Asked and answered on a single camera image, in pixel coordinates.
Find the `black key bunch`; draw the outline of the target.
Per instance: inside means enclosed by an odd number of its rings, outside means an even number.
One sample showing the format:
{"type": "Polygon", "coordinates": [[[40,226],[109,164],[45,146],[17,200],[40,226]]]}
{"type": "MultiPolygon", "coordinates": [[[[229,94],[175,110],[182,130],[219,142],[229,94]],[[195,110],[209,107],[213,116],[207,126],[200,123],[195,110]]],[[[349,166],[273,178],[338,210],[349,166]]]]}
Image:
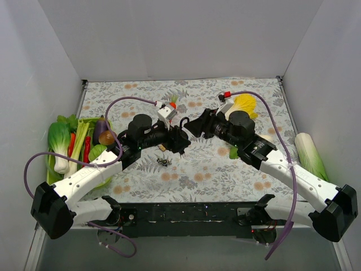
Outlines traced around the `black key bunch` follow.
{"type": "Polygon", "coordinates": [[[180,150],[179,154],[181,158],[185,157],[185,149],[180,150]]]}

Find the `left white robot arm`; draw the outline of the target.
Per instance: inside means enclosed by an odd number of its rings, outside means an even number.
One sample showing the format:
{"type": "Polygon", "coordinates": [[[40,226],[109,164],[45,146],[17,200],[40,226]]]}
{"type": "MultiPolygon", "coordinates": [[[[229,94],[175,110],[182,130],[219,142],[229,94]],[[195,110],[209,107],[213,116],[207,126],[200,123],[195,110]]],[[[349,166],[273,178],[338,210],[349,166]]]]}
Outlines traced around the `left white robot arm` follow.
{"type": "Polygon", "coordinates": [[[36,188],[30,213],[51,239],[63,236],[73,225],[90,221],[117,224],[121,206],[116,200],[110,196],[91,201],[81,198],[137,161],[143,149],[163,145],[173,153],[183,154],[191,143],[180,127],[166,127],[161,120],[153,123],[145,114],[136,115],[118,140],[121,146],[109,146],[89,167],[53,185],[44,182],[36,188]]]}

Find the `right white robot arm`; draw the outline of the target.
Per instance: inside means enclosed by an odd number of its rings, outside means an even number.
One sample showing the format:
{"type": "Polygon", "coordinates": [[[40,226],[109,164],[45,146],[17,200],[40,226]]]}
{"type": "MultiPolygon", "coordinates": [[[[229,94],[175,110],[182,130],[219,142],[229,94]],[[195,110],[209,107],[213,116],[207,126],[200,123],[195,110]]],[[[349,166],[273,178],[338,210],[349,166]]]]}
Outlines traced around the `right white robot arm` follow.
{"type": "Polygon", "coordinates": [[[292,220],[313,227],[325,239],[339,242],[357,217],[354,188],[336,186],[289,163],[275,145],[255,133],[255,123],[246,112],[235,111],[225,118],[221,112],[205,109],[184,127],[195,137],[216,136],[237,147],[243,162],[295,188],[305,202],[296,205],[292,220]]]}

